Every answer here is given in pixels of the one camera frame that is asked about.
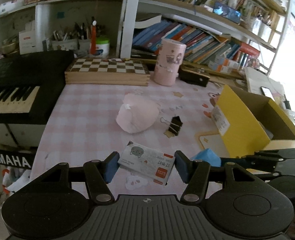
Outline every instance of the blue cloth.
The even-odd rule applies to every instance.
[[[197,155],[192,157],[191,160],[203,160],[211,164],[211,166],[221,167],[221,158],[218,157],[210,148],[199,152]]]

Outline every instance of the cardboard box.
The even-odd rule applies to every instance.
[[[155,183],[165,185],[174,165],[175,157],[129,142],[118,163],[138,176],[152,179]]]
[[[232,158],[260,150],[295,148],[295,125],[268,97],[226,85],[212,119]],[[272,139],[259,122],[273,133]]]
[[[222,73],[231,73],[233,70],[233,68],[231,68],[231,67],[223,66],[223,65],[217,64],[213,61],[210,61],[208,66],[210,69],[217,71],[217,72],[222,72]]]
[[[35,31],[22,31],[18,34],[20,54],[36,52]]]

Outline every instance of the sticker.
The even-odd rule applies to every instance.
[[[155,176],[165,179],[166,174],[167,174],[167,170],[159,167],[155,173]]]
[[[230,127],[230,123],[226,119],[225,115],[223,114],[221,108],[219,106],[215,106],[212,110],[212,119],[220,132],[220,135],[225,135],[226,131]]]
[[[64,12],[57,12],[56,18],[57,19],[63,19],[63,18],[65,18],[65,13]]]
[[[157,184],[160,184],[160,185],[163,185],[163,182],[160,182],[158,181],[157,179],[153,179],[153,182],[157,183]]]

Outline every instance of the pink checkered tablecloth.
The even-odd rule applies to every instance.
[[[192,157],[200,152],[194,135],[216,130],[214,122],[207,116],[207,112],[213,109],[208,93],[220,92],[221,89],[212,83],[203,88],[180,80],[172,87],[157,85],[153,81],[147,87],[66,85],[46,125],[31,179],[60,162],[75,167],[94,159],[104,160],[113,151],[121,154],[129,141],[171,155],[181,150]],[[116,123],[115,118],[127,93],[146,96],[161,105],[160,115],[149,129],[129,134]],[[180,116],[183,126],[178,136],[168,138],[163,134],[168,125],[161,123],[160,118],[171,120],[175,115]],[[108,187],[115,197],[118,194],[177,194],[180,197],[186,184],[175,168],[166,186],[118,169]],[[217,190],[216,187],[209,188],[209,194]],[[86,195],[84,185],[77,186],[76,190]]]

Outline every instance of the cartoon squirrel print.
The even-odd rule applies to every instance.
[[[209,102],[211,103],[211,105],[215,106],[216,102],[218,101],[218,99],[220,97],[220,94],[219,93],[217,93],[217,94],[208,93],[208,96],[210,97]],[[202,106],[205,107],[205,108],[209,108],[209,106],[207,104],[203,104]],[[211,118],[211,112],[204,111],[203,113],[208,118]]]

